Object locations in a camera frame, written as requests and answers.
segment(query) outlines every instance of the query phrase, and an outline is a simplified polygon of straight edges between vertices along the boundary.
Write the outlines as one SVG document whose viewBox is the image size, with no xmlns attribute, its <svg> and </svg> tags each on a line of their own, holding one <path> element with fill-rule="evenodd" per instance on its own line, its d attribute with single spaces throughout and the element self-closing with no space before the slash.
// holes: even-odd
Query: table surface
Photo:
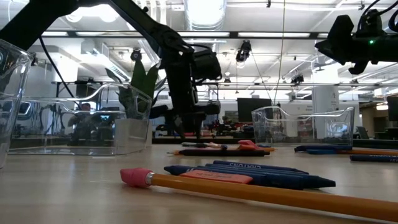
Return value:
<svg viewBox="0 0 398 224">
<path fill-rule="evenodd" d="M 121 182 L 122 168 L 145 167 L 166 174 L 167 165 L 198 166 L 215 159 L 294 167 L 336 181 L 322 189 L 398 202 L 398 165 L 350 162 L 347 155 L 295 154 L 280 148 L 267 157 L 183 157 L 153 145 L 126 156 L 10 155 L 0 169 L 0 223 L 376 223 L 365 218 L 183 192 L 135 189 Z"/>
</svg>

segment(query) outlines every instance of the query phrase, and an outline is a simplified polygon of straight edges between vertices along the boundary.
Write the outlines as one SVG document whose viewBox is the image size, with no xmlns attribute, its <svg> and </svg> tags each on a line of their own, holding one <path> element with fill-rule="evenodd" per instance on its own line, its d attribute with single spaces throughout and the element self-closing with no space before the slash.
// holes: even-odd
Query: computer monitor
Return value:
<svg viewBox="0 0 398 224">
<path fill-rule="evenodd" d="M 388 120 L 398 121 L 398 97 L 388 96 Z"/>
<path fill-rule="evenodd" d="M 251 112 L 264 106 L 272 106 L 271 99 L 238 98 L 239 122 L 252 122 Z"/>
</svg>

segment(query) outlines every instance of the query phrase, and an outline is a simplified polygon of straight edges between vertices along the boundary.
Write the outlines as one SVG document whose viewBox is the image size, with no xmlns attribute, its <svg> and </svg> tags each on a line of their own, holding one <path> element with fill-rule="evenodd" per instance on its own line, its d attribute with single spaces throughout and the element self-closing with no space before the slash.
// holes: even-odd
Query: cable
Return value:
<svg viewBox="0 0 398 224">
<path fill-rule="evenodd" d="M 54 67 L 54 69 L 55 69 L 57 75 L 60 77 L 61 82 L 62 82 L 62 84 L 64 85 L 65 89 L 67 89 L 69 95 L 70 95 L 72 98 L 74 98 L 73 93 L 70 91 L 68 85 L 65 83 L 65 80 L 62 78 L 62 75 L 61 75 L 60 71 L 58 70 L 57 66 L 55 65 L 54 61 L 52 60 L 52 58 L 51 58 L 51 56 L 50 56 L 50 54 L 49 54 L 47 48 L 45 47 L 43 38 L 42 38 L 42 37 L 39 37 L 39 41 L 40 41 L 40 44 L 42 45 L 42 48 L 43 48 L 43 50 L 44 50 L 45 55 L 46 55 L 47 58 L 49 59 L 51 65 Z"/>
<path fill-rule="evenodd" d="M 285 40 L 285 14 L 286 14 L 286 7 L 285 6 L 286 6 L 286 0 L 284 0 L 284 13 L 283 13 L 283 18 L 282 18 L 282 43 L 281 43 L 281 46 L 280 46 L 279 76 L 278 76 L 278 82 L 276 83 L 274 104 L 276 102 L 276 93 L 278 92 L 278 87 L 279 87 L 280 72 L 282 71 L 282 54 L 284 53 L 284 40 Z"/>
<path fill-rule="evenodd" d="M 378 3 L 379 1 L 380 1 L 380 0 L 375 0 L 374 2 L 372 2 L 372 4 L 370 4 L 370 5 L 365 9 L 365 11 L 363 11 L 362 16 L 359 18 L 359 21 L 358 21 L 357 30 L 360 30 L 360 28 L 361 28 L 362 17 L 365 16 L 365 14 L 370 10 L 370 8 L 372 8 L 372 7 L 373 7 L 376 3 Z"/>
<path fill-rule="evenodd" d="M 262 82 L 262 84 L 264 85 L 264 88 L 266 89 L 267 94 L 268 94 L 268 97 L 269 97 L 269 99 L 271 100 L 271 103 L 272 103 L 271 96 L 270 96 L 270 94 L 269 94 L 269 92 L 268 92 L 268 89 L 267 89 L 266 84 L 264 83 L 264 79 L 262 78 L 262 75 L 261 75 L 259 66 L 257 65 L 256 59 L 254 58 L 254 53 L 253 53 L 253 51 L 251 52 L 251 54 L 253 55 L 254 64 L 256 64 L 257 72 L 259 73 L 259 76 L 260 76 L 260 78 L 261 78 L 261 82 Z"/>
<path fill-rule="evenodd" d="M 372 4 L 370 4 L 369 6 L 368 6 L 368 8 L 366 8 L 366 10 L 362 13 L 362 16 L 361 16 L 361 18 L 359 19 L 359 22 L 358 22 L 358 30 L 360 30 L 360 28 L 361 28 L 361 25 L 362 25 L 362 17 L 363 16 L 365 16 L 365 14 L 370 10 L 370 8 L 372 8 L 376 3 L 378 3 L 380 0 L 375 0 Z M 372 15 L 372 17 L 374 17 L 374 16 L 381 16 L 381 15 L 383 15 L 384 13 L 386 13 L 386 12 L 388 12 L 388 11 L 390 11 L 391 9 L 393 9 L 394 7 L 396 7 L 396 6 L 398 6 L 398 1 L 396 1 L 394 4 L 392 4 L 390 7 L 388 7 L 387 9 L 385 9 L 385 10 L 383 10 L 383 11 L 381 11 L 381 12 L 377 12 L 377 13 L 375 13 L 375 14 L 373 14 Z M 390 18 L 390 20 L 389 20 L 389 28 L 391 29 L 391 27 L 393 27 L 393 29 L 397 29 L 396 28 L 396 25 L 395 25 L 395 18 L 396 18 L 396 16 L 397 16 L 397 14 L 396 14 L 396 12 L 391 16 L 391 18 Z M 394 21 L 394 25 L 393 26 L 390 26 L 390 24 L 391 24 L 391 20 L 393 20 Z"/>
<path fill-rule="evenodd" d="M 398 10 L 396 10 L 388 21 L 388 28 L 394 32 L 398 32 L 398 26 L 396 24 L 396 17 L 398 15 Z"/>
</svg>

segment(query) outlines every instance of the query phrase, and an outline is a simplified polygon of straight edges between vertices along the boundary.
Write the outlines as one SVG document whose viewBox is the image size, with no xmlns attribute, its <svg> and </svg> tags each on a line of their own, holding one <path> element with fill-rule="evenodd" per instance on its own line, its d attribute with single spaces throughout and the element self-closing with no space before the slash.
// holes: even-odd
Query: pencil eraser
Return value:
<svg viewBox="0 0 398 224">
<path fill-rule="evenodd" d="M 235 184 L 248 184 L 253 180 L 252 177 L 248 177 L 245 175 L 238 174 L 222 174 L 217 172 L 208 172 L 203 170 L 193 170 L 190 172 L 186 172 L 184 174 L 180 174 L 181 177 L 191 177 L 203 180 L 215 180 L 222 182 L 229 182 Z"/>
<path fill-rule="evenodd" d="M 121 169 L 120 176 L 122 181 L 131 187 L 149 187 L 145 181 L 147 175 L 152 171 L 145 168 L 135 168 L 135 169 Z"/>
</svg>

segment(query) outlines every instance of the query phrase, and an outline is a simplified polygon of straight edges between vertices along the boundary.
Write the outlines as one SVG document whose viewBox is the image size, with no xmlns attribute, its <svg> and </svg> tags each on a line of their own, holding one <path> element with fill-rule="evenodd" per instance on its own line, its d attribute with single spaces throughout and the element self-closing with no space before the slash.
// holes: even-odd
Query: transparent storage tray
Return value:
<svg viewBox="0 0 398 224">
<path fill-rule="evenodd" d="M 272 146 L 309 144 L 352 145 L 354 108 L 292 115 L 278 106 L 252 111 L 256 143 Z"/>
<path fill-rule="evenodd" d="M 0 40 L 0 168 L 6 163 L 32 59 L 24 50 Z"/>
<path fill-rule="evenodd" d="M 119 88 L 131 92 L 129 118 L 118 100 Z M 151 103 L 143 92 L 119 84 L 105 84 L 86 98 L 23 98 L 9 153 L 108 156 L 141 151 Z"/>
</svg>

